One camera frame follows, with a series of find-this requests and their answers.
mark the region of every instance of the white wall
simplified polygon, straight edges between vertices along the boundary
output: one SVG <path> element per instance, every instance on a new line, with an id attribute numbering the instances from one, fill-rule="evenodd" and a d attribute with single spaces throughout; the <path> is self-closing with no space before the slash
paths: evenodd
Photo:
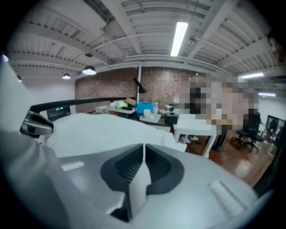
<path id="1" fill-rule="evenodd" d="M 258 111 L 264 124 L 267 122 L 268 115 L 279 119 L 286 119 L 286 100 L 260 98 Z"/>
<path id="2" fill-rule="evenodd" d="M 23 78 L 22 83 L 31 95 L 33 105 L 75 99 L 75 82 L 70 80 L 33 77 Z M 76 106 L 71 106 L 71 114 L 76 113 Z"/>

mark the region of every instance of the pixelated area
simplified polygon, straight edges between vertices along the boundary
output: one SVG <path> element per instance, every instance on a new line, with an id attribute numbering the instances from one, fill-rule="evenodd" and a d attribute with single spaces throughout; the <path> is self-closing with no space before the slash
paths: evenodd
<path id="1" fill-rule="evenodd" d="M 216 125 L 218 132 L 238 130 L 258 109 L 257 93 L 247 82 L 223 73 L 197 76 L 185 83 L 174 98 L 178 114 L 191 114 Z"/>

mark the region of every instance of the white cloth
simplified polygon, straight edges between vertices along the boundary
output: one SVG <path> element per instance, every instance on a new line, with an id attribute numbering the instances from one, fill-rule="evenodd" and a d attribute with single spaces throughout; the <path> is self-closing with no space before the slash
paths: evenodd
<path id="1" fill-rule="evenodd" d="M 46 145 L 58 157 L 99 153 L 130 144 L 149 143 L 185 151 L 172 133 L 111 114 L 72 114 L 54 121 Z"/>

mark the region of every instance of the white pole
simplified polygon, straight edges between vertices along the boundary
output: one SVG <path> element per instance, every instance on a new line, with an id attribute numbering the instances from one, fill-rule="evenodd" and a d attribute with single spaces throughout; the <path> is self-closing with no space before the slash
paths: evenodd
<path id="1" fill-rule="evenodd" d="M 138 81 L 140 82 L 141 81 L 141 70 L 142 70 L 142 62 L 140 62 L 139 64 L 139 68 L 138 68 Z M 139 103 L 139 87 L 137 86 L 137 101 L 136 103 Z"/>

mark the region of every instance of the wooden floor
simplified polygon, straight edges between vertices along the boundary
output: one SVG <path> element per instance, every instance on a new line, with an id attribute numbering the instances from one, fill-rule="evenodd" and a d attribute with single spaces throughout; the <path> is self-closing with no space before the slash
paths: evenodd
<path id="1" fill-rule="evenodd" d="M 204 143 L 207 138 L 204 136 L 197 137 L 199 138 L 198 142 L 200 144 L 192 141 L 188 144 L 186 152 L 197 155 L 202 154 L 205 148 Z M 248 148 L 239 149 L 237 142 L 232 142 L 230 144 L 230 137 L 231 136 L 227 136 L 223 143 L 224 151 L 218 153 L 211 150 L 209 159 L 253 187 L 266 171 L 273 160 L 273 157 L 266 153 L 264 142 L 257 144 L 259 151 L 256 154 L 256 149 L 253 149 L 252 153 L 250 153 Z M 276 150 L 274 148 L 271 149 L 272 154 L 275 154 Z"/>

